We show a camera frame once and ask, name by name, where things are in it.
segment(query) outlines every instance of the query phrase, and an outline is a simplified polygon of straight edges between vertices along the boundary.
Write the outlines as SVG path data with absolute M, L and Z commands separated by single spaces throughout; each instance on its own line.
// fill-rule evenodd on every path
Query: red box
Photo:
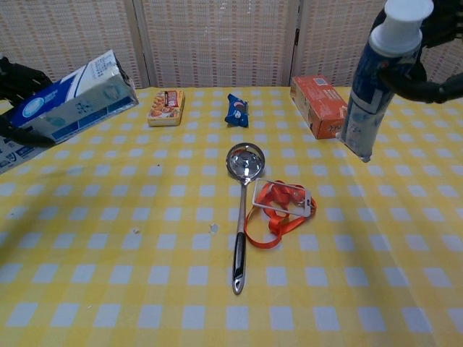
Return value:
M 293 77 L 290 93 L 316 139 L 331 139 L 341 130 L 347 104 L 324 76 Z

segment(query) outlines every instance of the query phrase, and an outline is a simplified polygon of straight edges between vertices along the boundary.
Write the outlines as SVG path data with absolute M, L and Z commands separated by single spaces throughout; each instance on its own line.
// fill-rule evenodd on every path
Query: tissue box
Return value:
M 133 81 L 113 51 L 36 93 L 5 116 L 11 123 L 42 134 L 56 144 L 138 104 Z M 46 148 L 18 145 L 0 137 L 0 174 Z

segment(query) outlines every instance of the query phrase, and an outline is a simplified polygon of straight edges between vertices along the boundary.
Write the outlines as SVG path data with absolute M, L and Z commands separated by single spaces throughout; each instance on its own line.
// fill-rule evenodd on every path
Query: crumb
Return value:
M 211 234 L 217 234 L 217 231 L 218 231 L 218 225 L 215 224 L 215 223 L 212 223 L 209 225 L 209 232 Z

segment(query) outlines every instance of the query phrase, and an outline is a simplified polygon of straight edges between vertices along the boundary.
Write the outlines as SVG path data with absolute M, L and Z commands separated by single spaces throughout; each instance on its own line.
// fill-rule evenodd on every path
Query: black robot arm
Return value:
M 427 81 L 421 51 L 463 38 L 463 0 L 433 0 L 434 10 L 421 26 L 422 45 L 417 63 L 408 76 L 384 69 L 378 76 L 397 95 L 424 103 L 445 103 L 463 97 L 463 73 L 450 76 L 444 83 Z M 384 9 L 376 17 L 373 28 L 384 22 Z
M 13 107 L 51 84 L 41 71 L 11 63 L 0 53 L 0 100 L 7 100 Z M 51 147 L 52 139 L 14 127 L 6 114 L 0 115 L 0 136 L 28 147 Z

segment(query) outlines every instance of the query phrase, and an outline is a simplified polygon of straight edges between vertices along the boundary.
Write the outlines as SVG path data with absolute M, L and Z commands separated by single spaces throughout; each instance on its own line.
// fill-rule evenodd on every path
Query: clear badge holder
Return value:
M 290 215 L 310 216 L 310 192 L 277 181 L 256 179 L 252 204 Z

